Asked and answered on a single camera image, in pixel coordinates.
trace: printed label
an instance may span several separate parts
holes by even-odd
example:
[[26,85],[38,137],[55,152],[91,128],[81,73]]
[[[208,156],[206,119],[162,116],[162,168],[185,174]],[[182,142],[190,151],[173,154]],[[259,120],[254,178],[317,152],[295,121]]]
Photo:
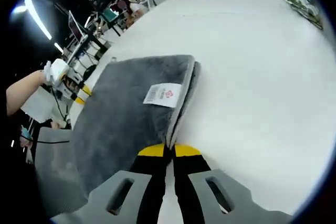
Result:
[[160,83],[152,85],[143,103],[174,108],[179,100],[180,92],[181,84]]

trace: yellow stripe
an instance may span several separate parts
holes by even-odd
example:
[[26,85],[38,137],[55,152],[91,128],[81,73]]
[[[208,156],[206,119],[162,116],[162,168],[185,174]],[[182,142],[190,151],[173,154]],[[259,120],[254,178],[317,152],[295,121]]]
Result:
[[91,93],[91,91],[90,91],[90,89],[89,89],[88,86],[84,85],[84,87],[83,87],[82,89],[83,89],[83,91],[84,91],[86,94],[88,94],[88,95],[92,95],[92,93]]
[[75,99],[75,102],[78,102],[79,104],[85,104],[85,101],[83,101],[81,98],[77,97]]
[[201,155],[199,150],[187,145],[175,145],[176,157]]
[[138,153],[138,156],[163,157],[163,144],[146,147]]
[[59,80],[60,80],[60,81],[63,81],[64,76],[65,76],[65,73],[63,73],[63,74],[59,77]]

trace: fluffy gray cloth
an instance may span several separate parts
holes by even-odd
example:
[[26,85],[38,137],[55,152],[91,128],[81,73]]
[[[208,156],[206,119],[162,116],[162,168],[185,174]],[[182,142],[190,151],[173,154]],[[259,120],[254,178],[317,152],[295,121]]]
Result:
[[[79,176],[87,195],[143,148],[167,142],[190,87],[195,61],[189,55],[131,59],[107,65],[73,129]],[[143,104],[151,85],[182,85],[175,108]]]
[[195,92],[195,89],[196,89],[197,84],[198,84],[198,78],[199,78],[200,73],[201,73],[201,64],[199,62],[195,62],[193,74],[191,76],[191,81],[190,81],[189,88],[188,88],[188,92],[187,92],[187,95],[184,99],[184,103],[183,103],[182,108],[180,110],[177,121],[174,125],[173,136],[170,139],[170,141],[168,141],[168,140],[166,141],[166,144],[170,149],[173,148],[173,146],[176,142],[177,133],[179,132],[181,126],[183,125],[182,122],[184,120],[184,116],[186,115],[186,113],[188,111],[188,108],[189,108],[189,105],[192,101],[192,98],[194,97],[194,92]]

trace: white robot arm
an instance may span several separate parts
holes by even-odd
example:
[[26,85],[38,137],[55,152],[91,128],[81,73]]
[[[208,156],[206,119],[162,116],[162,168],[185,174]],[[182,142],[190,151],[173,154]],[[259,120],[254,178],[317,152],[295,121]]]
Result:
[[78,90],[82,89],[86,94],[91,95],[91,91],[83,83],[82,77],[62,59],[56,59],[51,64],[49,74],[52,85],[65,97],[84,104],[85,102],[77,97]]

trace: yellow and black marking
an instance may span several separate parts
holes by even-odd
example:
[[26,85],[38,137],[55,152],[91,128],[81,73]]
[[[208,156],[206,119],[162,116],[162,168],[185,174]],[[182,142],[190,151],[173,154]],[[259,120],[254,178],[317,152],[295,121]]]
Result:
[[65,76],[66,76],[65,73],[63,73],[63,74],[59,77],[59,80],[60,80],[60,81],[63,81],[63,80],[65,79]]
[[187,145],[175,145],[175,193],[183,216],[183,223],[204,223],[201,203],[189,174],[211,170],[199,150]]
[[184,223],[204,223],[197,193],[188,175],[210,170],[199,150],[187,145],[175,145],[169,150],[165,144],[152,145],[140,151],[130,172],[152,175],[142,198],[137,224],[156,224],[165,193],[166,167],[174,162],[175,193]]
[[80,97],[76,97],[75,102],[77,102],[79,104],[85,104],[85,101],[82,100],[82,98],[80,98]]
[[89,96],[92,95],[91,90],[89,89],[89,87],[88,87],[87,85],[84,84],[84,82],[81,81],[81,82],[78,84],[78,87],[79,87],[81,90],[83,90],[86,94],[88,94]]
[[137,224],[157,224],[170,160],[170,151],[165,144],[152,145],[138,153],[130,172],[149,174],[152,178],[140,204]]

